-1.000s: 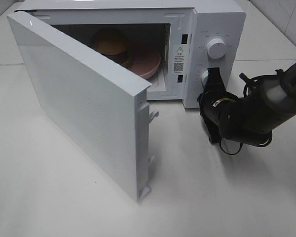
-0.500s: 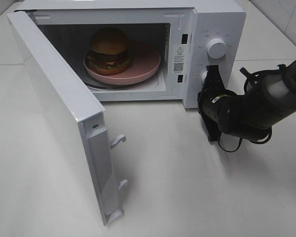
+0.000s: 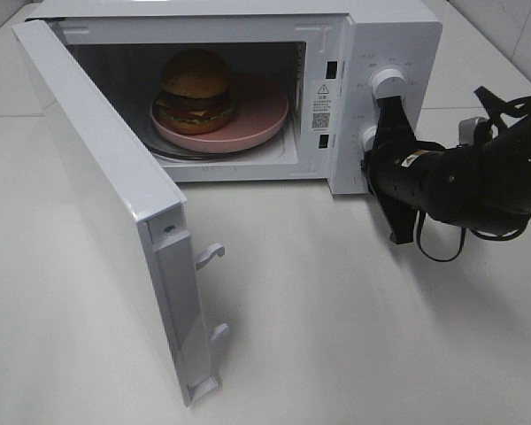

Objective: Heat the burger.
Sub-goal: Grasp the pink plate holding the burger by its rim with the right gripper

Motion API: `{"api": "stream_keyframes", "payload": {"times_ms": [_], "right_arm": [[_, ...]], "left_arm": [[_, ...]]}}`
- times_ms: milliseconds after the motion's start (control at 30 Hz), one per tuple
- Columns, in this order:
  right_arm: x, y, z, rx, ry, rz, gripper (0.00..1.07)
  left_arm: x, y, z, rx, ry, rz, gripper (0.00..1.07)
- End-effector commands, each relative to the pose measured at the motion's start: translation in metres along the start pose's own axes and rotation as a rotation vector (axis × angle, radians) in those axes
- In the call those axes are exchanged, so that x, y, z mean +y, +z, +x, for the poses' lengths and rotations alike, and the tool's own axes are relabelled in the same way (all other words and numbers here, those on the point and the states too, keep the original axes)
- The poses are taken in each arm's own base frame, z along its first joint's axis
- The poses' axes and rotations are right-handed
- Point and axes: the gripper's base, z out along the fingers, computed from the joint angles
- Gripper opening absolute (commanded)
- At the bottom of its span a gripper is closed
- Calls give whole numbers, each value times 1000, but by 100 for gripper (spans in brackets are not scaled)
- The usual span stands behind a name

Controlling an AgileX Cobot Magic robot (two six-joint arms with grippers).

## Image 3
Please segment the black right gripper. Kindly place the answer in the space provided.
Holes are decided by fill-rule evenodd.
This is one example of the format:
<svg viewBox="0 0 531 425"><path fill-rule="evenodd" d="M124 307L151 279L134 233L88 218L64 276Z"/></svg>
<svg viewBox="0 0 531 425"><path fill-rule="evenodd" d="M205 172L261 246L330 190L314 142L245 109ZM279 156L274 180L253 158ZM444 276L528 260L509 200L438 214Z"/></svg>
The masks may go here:
<svg viewBox="0 0 531 425"><path fill-rule="evenodd" d="M380 116L363 171L389 225L390 241L412 243L420 239L425 221L423 206L432 163L445 148L417 141L400 96L379 98L376 104Z"/></svg>

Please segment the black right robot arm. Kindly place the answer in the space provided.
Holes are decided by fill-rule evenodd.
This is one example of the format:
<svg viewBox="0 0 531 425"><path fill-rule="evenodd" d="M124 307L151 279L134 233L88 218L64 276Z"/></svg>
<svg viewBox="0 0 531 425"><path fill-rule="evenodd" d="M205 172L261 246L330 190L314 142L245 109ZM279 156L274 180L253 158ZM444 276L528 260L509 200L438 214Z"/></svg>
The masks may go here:
<svg viewBox="0 0 531 425"><path fill-rule="evenodd" d="M418 140L400 97L380 109L364 172L393 243L410 243L419 212L496 237L520 232L531 218L531 96L505 102L475 91L488 118L474 122L455 148Z"/></svg>

